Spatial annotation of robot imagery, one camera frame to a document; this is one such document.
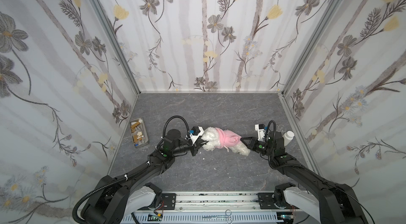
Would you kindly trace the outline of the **white plush teddy bear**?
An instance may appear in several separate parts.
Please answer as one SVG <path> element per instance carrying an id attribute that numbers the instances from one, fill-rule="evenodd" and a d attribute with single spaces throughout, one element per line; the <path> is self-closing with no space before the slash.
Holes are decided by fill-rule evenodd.
<path id="1" fill-rule="evenodd" d="M 208 141 L 208 143 L 205 146 L 203 146 L 204 150 L 213 151 L 214 149 L 217 149 L 217 148 L 215 148 L 215 146 L 218 144 L 218 133 L 215 130 L 215 127 L 208 127 L 202 135 L 202 140 Z M 238 144 L 238 148 L 239 148 L 239 153 L 235 153 L 235 154 L 240 154 L 243 156 L 249 155 L 250 150 L 242 142 Z"/>

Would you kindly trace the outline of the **pink fleece teddy hoodie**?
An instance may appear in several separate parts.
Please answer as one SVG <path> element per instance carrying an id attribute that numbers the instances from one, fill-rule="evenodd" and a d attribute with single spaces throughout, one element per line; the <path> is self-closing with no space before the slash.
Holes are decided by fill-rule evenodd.
<path id="1" fill-rule="evenodd" d="M 224 131 L 220 128 L 215 128 L 215 130 L 218 133 L 218 144 L 215 148 L 226 148 L 233 153 L 239 153 L 238 144 L 241 143 L 240 135 L 229 130 Z"/>

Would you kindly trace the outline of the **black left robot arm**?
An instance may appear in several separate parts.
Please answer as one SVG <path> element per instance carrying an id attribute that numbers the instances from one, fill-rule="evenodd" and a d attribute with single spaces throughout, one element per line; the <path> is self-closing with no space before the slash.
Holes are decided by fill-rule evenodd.
<path id="1" fill-rule="evenodd" d="M 185 124 L 186 136 L 182 136 L 177 129 L 167 129 L 168 124 L 176 118 Z M 151 190 L 153 196 L 150 202 L 142 203 L 140 207 L 158 204 L 158 191 L 148 181 L 163 174 L 177 157 L 187 153 L 195 156 L 207 144 L 202 139 L 203 133 L 202 127 L 190 128 L 182 116 L 170 117 L 164 125 L 161 140 L 147 160 L 123 175 L 103 177 L 93 191 L 75 204 L 72 210 L 73 220 L 78 224 L 119 224 L 128 214 L 126 207 L 130 196 L 142 188 Z"/>

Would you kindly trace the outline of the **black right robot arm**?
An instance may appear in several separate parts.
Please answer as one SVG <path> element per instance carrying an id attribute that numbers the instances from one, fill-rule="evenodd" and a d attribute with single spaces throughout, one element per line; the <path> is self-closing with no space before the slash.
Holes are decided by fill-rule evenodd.
<path id="1" fill-rule="evenodd" d="M 354 190 L 327 180 L 302 165 L 286 152 L 279 132 L 266 135 L 267 142 L 256 137 L 243 137 L 242 143 L 251 151 L 267 156 L 269 166 L 304 187 L 304 194 L 293 183 L 276 186 L 273 204 L 279 208 L 294 206 L 321 224 L 366 224 L 371 215 L 359 203 Z"/>

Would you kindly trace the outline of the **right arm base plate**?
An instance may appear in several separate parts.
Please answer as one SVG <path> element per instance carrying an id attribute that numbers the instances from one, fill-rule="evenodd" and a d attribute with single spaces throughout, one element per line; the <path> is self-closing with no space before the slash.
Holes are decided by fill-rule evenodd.
<path id="1" fill-rule="evenodd" d="M 258 203 L 261 210 L 298 210 L 295 206 L 289 205 L 286 202 L 279 202 L 275 199 L 273 192 L 259 192 Z"/>

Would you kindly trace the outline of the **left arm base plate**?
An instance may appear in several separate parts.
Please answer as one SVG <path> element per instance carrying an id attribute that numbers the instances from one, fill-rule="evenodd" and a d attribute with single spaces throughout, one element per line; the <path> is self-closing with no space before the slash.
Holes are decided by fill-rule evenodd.
<path id="1" fill-rule="evenodd" d="M 156 195 L 150 206 L 151 210 L 174 210 L 176 207 L 177 195 L 175 193 L 162 193 Z"/>

